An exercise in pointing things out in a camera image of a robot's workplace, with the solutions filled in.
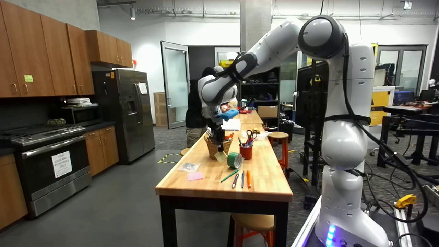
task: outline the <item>white robotic arm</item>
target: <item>white robotic arm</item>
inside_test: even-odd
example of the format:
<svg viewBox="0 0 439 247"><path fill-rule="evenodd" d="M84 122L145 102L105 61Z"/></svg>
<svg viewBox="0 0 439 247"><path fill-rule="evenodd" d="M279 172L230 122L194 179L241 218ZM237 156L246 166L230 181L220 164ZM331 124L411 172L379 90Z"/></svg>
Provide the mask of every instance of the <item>white robotic arm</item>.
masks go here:
<svg viewBox="0 0 439 247"><path fill-rule="evenodd" d="M249 52L239 54L219 76L200 79L202 101L212 138L223 150L223 119L230 118L221 104L237 96L237 83L279 65L301 50L330 64L328 101L323 131L323 157L328 163L323 175L322 209L316 234L326 245L390 245L385 229L361 209L363 177L368 139L359 124L371 113L374 52L368 45L350 45L344 26L331 16L309 19L301 28L293 21L272 28Z"/></svg>

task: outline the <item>light fixture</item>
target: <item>light fixture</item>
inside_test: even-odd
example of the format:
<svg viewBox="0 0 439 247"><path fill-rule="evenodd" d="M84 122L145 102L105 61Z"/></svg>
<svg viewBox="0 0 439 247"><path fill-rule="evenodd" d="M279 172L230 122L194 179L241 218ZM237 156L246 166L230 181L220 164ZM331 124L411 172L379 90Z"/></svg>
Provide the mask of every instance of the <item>light fixture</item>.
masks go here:
<svg viewBox="0 0 439 247"><path fill-rule="evenodd" d="M132 20L136 20L136 8L132 5L132 9L131 9L131 13L132 13Z"/></svg>
<svg viewBox="0 0 439 247"><path fill-rule="evenodd" d="M411 9L412 8L412 0L405 0L404 1L404 8Z"/></svg>

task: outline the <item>concrete floor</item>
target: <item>concrete floor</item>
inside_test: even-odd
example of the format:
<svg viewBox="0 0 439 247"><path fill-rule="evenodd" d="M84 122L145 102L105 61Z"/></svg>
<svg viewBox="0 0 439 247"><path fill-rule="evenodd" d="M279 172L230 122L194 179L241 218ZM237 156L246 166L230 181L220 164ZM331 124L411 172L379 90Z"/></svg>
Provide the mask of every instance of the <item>concrete floor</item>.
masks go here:
<svg viewBox="0 0 439 247"><path fill-rule="evenodd" d="M90 187L64 201L36 219L23 219L0 231L2 247L161 247L161 209L154 192L156 185L179 160L179 152L186 146L186 128L168 130L156 127L157 146L132 164L117 164L94 178ZM396 149L414 150L408 137L396 144ZM290 153L290 183L296 193L290 204L289 245L304 225L309 211L302 207L308 185L302 174L300 150L304 149L304 135L296 134ZM390 174L393 168L378 168L376 156L368 156L371 167L379 174ZM435 166L422 164L419 170L438 171ZM381 187L390 189L378 178ZM178 211L178 231L180 247L224 247L228 238L230 214L206 211ZM261 237L246 241L248 247L265 245Z"/></svg>

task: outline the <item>ceiling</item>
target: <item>ceiling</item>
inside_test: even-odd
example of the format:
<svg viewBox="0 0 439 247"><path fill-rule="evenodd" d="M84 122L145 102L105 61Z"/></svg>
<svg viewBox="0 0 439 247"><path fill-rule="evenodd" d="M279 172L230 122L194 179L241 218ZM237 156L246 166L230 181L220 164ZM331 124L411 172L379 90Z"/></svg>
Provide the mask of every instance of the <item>ceiling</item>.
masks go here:
<svg viewBox="0 0 439 247"><path fill-rule="evenodd" d="M99 8L135 6L138 17L239 17L241 0L97 0ZM275 17L308 17L320 10L339 19L426 19L438 20L438 0L411 0L412 9L404 8L404 0L274 0Z"/></svg>

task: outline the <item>lower cabinet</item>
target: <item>lower cabinet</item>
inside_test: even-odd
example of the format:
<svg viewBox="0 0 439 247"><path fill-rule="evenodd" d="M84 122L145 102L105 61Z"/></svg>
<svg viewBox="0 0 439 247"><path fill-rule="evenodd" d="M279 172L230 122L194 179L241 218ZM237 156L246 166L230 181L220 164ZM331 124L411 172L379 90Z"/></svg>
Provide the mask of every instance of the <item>lower cabinet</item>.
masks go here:
<svg viewBox="0 0 439 247"><path fill-rule="evenodd" d="M14 155L0 156L0 229L28 214Z"/></svg>
<svg viewBox="0 0 439 247"><path fill-rule="evenodd" d="M120 160L114 126L87 133L86 144L93 175Z"/></svg>

